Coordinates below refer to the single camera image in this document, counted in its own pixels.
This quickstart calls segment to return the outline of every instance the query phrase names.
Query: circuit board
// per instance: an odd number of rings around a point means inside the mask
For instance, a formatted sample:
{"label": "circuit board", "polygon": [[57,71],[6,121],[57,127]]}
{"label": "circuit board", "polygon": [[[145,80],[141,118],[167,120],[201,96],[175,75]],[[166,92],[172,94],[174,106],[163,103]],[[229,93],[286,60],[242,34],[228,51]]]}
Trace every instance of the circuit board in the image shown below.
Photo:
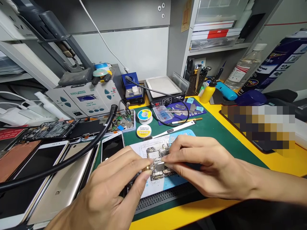
{"label": "circuit board", "polygon": [[27,130],[20,142],[66,137],[79,121],[79,119],[76,119],[42,123],[37,128]]}
{"label": "circuit board", "polygon": [[153,167],[151,167],[151,170],[153,171],[153,173],[150,176],[151,180],[158,180],[175,174],[175,172],[172,169],[167,168],[164,165],[162,167],[158,165],[159,163],[162,162],[161,158],[169,154],[170,146],[171,143],[167,143],[163,144],[162,148],[160,149],[156,149],[154,147],[146,149],[147,158],[152,158],[155,164]]}
{"label": "circuit board", "polygon": [[[106,123],[108,116],[101,119],[102,123]],[[131,115],[126,111],[117,113],[106,133],[119,132],[124,129],[134,127],[134,111],[131,110]]]}

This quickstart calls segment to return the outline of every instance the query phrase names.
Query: hand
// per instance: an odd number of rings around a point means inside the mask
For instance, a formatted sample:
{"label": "hand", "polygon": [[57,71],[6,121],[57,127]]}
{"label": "hand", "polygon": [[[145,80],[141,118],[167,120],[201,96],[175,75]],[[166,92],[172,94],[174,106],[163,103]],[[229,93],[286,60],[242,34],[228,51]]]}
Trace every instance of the hand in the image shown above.
{"label": "hand", "polygon": [[[211,137],[179,135],[162,161],[206,197],[242,200],[247,199],[255,188],[252,176],[246,170],[249,163],[235,159]],[[202,164],[201,171],[193,170],[183,162]]]}
{"label": "hand", "polygon": [[129,229],[152,171],[142,172],[125,198],[119,194],[152,162],[142,159],[129,146],[118,151],[97,167],[78,197],[46,229]]}

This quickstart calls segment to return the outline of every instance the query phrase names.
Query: pen holder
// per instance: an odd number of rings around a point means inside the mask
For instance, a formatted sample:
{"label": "pen holder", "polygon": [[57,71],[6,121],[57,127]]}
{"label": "pen holder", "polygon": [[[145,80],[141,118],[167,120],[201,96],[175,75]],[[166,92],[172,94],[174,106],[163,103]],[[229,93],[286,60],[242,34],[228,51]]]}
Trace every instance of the pen holder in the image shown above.
{"label": "pen holder", "polygon": [[206,76],[199,75],[197,90],[195,92],[196,78],[197,78],[197,74],[189,74],[187,71],[185,72],[185,79],[189,81],[190,83],[186,96],[196,96],[199,94],[199,91],[201,90],[201,86],[204,83]]}

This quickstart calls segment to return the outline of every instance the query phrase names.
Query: green repair mat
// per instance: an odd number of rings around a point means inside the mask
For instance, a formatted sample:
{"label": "green repair mat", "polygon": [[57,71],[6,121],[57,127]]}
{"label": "green repair mat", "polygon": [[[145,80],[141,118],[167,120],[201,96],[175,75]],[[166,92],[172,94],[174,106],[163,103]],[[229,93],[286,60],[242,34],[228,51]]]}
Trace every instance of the green repair mat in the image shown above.
{"label": "green repair mat", "polygon": [[[138,114],[138,112],[142,109],[150,107],[142,107],[142,108],[137,108],[135,109],[135,113]],[[267,168],[268,167],[259,159],[257,158],[249,149],[247,149],[235,136],[233,136],[215,117],[207,111],[206,114],[202,114],[199,116],[195,116],[195,118],[202,117],[202,120],[196,121],[196,125],[187,127],[185,129],[191,129],[196,136],[207,136],[207,137],[213,137],[217,139],[217,141],[224,146],[235,158],[247,161],[251,164]],[[141,125],[137,119],[136,121],[137,128]],[[149,126],[152,129],[152,136],[158,135],[162,132],[165,132],[171,127],[169,126],[160,126],[158,124],[158,121],[155,119],[149,124]],[[138,142],[143,141],[141,138],[139,138],[136,134],[136,131],[124,133],[124,140],[125,140],[125,145],[131,145],[135,144]],[[95,163],[95,169],[100,163],[100,154],[101,151],[99,151],[97,160]],[[205,199],[205,197],[199,195],[195,197],[183,197],[177,200],[170,201],[168,203],[159,205],[157,207],[151,208],[149,210],[146,210],[144,212],[141,212],[139,214],[136,214],[133,218],[133,221],[136,221],[138,219],[154,215],[156,213],[165,211],[167,209],[171,209],[186,203],[194,202],[197,200]]]}

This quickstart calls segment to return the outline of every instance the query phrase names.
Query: fingernail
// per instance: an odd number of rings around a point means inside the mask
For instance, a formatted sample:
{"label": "fingernail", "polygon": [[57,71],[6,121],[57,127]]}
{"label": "fingernail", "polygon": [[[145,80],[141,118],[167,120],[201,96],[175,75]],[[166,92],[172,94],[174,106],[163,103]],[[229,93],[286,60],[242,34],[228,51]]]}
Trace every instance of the fingernail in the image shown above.
{"label": "fingernail", "polygon": [[170,168],[170,169],[173,169],[173,165],[172,165],[172,164],[165,163],[164,165],[165,165],[166,167]]}
{"label": "fingernail", "polygon": [[146,180],[148,180],[148,178],[150,177],[150,175],[151,175],[152,173],[153,173],[152,170],[147,170],[147,171],[145,171],[145,172],[144,172],[144,174],[145,174],[144,178],[145,178]]}

